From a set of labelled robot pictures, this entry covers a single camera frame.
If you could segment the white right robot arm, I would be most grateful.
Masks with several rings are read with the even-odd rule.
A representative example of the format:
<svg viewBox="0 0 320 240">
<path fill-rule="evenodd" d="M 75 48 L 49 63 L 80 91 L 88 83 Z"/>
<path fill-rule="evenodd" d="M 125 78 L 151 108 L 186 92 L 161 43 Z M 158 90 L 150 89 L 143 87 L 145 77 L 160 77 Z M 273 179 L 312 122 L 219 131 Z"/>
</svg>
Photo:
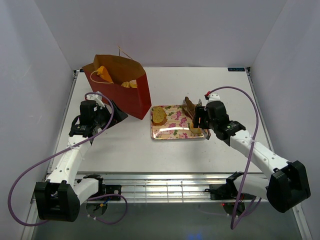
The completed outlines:
<svg viewBox="0 0 320 240">
<path fill-rule="evenodd" d="M 205 99 L 205 106 L 195 108 L 193 125 L 213 130 L 219 140 L 250 158 L 265 175 L 259 178 L 235 172 L 225 184 L 211 190 L 212 194 L 225 199 L 237 199 L 243 193 L 256 196 L 267 200 L 280 213 L 311 196 L 307 171 L 300 161 L 291 162 L 256 142 L 241 123 L 230 120 L 218 94 L 207 93 Z"/>
</svg>

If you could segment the braided twisted bread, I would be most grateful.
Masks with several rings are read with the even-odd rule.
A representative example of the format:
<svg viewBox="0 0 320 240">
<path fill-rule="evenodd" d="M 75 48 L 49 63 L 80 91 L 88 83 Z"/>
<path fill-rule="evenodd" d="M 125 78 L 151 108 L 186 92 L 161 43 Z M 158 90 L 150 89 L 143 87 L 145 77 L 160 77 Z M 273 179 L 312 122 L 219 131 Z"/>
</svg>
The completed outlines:
<svg viewBox="0 0 320 240">
<path fill-rule="evenodd" d="M 101 79 L 103 79 L 107 83 L 109 83 L 109 84 L 113 83 L 113 80 L 112 80 L 112 78 L 111 78 L 111 76 L 105 66 L 103 66 L 103 65 L 100 66 L 96 70 L 96 73 Z"/>
</svg>

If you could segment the blue label sticker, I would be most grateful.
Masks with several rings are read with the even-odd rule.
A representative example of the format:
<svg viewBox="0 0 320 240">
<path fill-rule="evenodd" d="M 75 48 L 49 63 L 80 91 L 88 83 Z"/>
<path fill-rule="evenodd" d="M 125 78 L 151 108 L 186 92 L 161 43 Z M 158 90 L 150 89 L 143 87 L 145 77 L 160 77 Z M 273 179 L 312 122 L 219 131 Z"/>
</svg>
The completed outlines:
<svg viewBox="0 0 320 240">
<path fill-rule="evenodd" d="M 227 70 L 229 72 L 245 72 L 246 71 L 244 67 L 228 67 Z"/>
</svg>

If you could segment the floral serving tray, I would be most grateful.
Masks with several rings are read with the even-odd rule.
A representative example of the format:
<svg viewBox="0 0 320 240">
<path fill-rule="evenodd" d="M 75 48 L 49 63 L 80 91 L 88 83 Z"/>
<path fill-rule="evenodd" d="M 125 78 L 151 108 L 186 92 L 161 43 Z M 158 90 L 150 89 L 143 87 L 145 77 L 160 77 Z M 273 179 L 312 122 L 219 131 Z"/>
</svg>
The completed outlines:
<svg viewBox="0 0 320 240">
<path fill-rule="evenodd" d="M 152 110 L 160 106 L 166 112 L 167 122 L 164 125 L 153 125 Z M 150 132 L 153 140 L 200 140 L 203 135 L 193 134 L 189 129 L 191 119 L 187 117 L 182 105 L 157 105 L 150 109 Z"/>
</svg>

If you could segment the brown chocolate figure bread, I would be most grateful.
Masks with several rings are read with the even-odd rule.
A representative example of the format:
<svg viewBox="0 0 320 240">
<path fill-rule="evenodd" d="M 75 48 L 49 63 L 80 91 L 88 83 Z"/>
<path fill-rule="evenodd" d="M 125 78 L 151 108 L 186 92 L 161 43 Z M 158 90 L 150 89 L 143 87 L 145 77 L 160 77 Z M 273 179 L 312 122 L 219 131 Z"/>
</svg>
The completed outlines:
<svg viewBox="0 0 320 240">
<path fill-rule="evenodd" d="M 191 119 L 195 116 L 195 108 L 196 105 L 192 103 L 192 101 L 186 96 L 182 102 L 182 110 L 183 112 Z"/>
</svg>

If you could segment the red paper bag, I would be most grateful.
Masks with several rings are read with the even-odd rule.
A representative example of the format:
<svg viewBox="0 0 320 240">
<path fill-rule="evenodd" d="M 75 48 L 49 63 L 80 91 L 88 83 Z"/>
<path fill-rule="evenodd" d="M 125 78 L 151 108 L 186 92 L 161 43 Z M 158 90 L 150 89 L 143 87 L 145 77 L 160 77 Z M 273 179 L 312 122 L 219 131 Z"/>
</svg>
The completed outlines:
<svg viewBox="0 0 320 240">
<path fill-rule="evenodd" d="M 100 66 L 106 67 L 113 83 L 107 83 L 97 75 Z M 94 92 L 101 92 L 128 115 L 142 120 L 152 102 L 147 74 L 142 65 L 129 56 L 97 54 L 93 62 L 82 67 Z M 122 87 L 123 82 L 136 80 L 137 88 Z"/>
</svg>

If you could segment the large orange muffin bread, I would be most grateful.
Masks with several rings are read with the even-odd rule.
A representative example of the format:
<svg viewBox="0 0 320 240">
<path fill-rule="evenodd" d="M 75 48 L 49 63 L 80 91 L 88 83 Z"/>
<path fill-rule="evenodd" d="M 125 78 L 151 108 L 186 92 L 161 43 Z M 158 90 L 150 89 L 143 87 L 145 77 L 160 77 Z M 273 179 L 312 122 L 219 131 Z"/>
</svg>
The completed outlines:
<svg viewBox="0 0 320 240">
<path fill-rule="evenodd" d="M 130 83 L 128 81 L 126 81 L 126 82 L 123 82 L 121 84 L 121 86 L 124 87 L 124 88 L 130 88 Z"/>
</svg>

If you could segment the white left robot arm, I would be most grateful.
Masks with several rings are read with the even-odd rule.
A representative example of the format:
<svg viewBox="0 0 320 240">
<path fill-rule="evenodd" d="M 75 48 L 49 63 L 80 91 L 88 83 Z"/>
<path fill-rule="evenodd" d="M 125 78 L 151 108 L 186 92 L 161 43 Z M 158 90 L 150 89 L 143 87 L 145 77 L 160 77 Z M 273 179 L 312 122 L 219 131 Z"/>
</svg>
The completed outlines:
<svg viewBox="0 0 320 240">
<path fill-rule="evenodd" d="M 89 92 L 80 103 L 80 114 L 71 123 L 67 147 L 55 169 L 43 182 L 37 182 L 34 196 L 38 216 L 45 221 L 74 222 L 80 206 L 88 199 L 120 200 L 119 194 L 108 192 L 103 177 L 98 174 L 86 175 L 76 181 L 79 167 L 94 139 L 105 130 L 128 117 L 114 101 L 108 104 L 100 92 Z"/>
</svg>

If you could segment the small oval bread roll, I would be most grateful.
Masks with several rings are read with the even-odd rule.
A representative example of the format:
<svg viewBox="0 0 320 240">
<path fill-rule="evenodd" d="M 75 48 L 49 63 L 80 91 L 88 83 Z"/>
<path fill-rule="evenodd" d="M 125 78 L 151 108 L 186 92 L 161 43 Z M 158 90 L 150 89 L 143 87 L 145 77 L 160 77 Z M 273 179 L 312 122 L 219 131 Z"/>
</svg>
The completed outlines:
<svg viewBox="0 0 320 240">
<path fill-rule="evenodd" d="M 136 80 L 131 80 L 131 81 L 129 81 L 129 86 L 130 86 L 131 88 L 136 89 L 136 88 L 138 87 L 137 81 L 136 81 Z"/>
</svg>

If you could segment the aluminium frame rail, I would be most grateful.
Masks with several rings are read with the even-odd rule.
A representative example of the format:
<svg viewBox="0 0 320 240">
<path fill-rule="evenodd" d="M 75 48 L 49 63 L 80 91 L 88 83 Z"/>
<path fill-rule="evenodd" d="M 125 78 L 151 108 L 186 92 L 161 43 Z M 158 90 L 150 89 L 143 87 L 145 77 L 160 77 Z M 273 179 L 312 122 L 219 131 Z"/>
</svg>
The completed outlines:
<svg viewBox="0 0 320 240">
<path fill-rule="evenodd" d="M 130 204 L 210 203 L 210 185 L 226 182 L 230 173 L 106 173 L 99 172 L 106 185 L 120 185 Z"/>
</svg>

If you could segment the metal serving tongs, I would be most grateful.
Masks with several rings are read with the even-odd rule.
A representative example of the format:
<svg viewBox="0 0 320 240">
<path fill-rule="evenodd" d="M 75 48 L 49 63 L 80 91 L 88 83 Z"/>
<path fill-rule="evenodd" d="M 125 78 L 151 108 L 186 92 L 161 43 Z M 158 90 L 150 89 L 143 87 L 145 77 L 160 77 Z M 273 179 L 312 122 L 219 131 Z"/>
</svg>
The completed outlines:
<svg viewBox="0 0 320 240">
<path fill-rule="evenodd" d="M 206 140 L 209 140 L 211 133 L 204 128 L 201 128 L 201 113 L 196 113 L 197 107 L 201 107 L 201 100 L 198 101 L 198 104 L 194 104 L 188 96 L 182 101 L 182 111 L 184 114 L 191 119 L 191 123 L 188 124 L 190 131 L 194 135 L 203 135 Z"/>
</svg>

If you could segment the toast slice bread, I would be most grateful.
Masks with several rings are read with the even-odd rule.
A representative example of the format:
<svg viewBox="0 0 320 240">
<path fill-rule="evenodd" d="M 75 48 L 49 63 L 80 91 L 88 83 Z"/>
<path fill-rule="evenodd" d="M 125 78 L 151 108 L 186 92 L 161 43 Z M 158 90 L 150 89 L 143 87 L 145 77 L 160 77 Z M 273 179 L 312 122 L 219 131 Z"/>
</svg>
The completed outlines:
<svg viewBox="0 0 320 240">
<path fill-rule="evenodd" d="M 161 106 L 155 106 L 151 113 L 154 126 L 162 126 L 167 122 L 167 114 Z"/>
</svg>

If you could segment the round scored bun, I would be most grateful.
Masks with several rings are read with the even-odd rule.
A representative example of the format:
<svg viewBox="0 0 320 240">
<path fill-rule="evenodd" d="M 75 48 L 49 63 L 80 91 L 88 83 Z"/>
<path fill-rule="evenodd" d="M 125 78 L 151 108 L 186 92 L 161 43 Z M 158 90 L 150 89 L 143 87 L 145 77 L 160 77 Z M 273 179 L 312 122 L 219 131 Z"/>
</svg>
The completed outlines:
<svg viewBox="0 0 320 240">
<path fill-rule="evenodd" d="M 194 124 L 192 122 L 189 125 L 189 129 L 195 135 L 202 134 L 202 129 L 199 127 L 194 127 Z"/>
</svg>

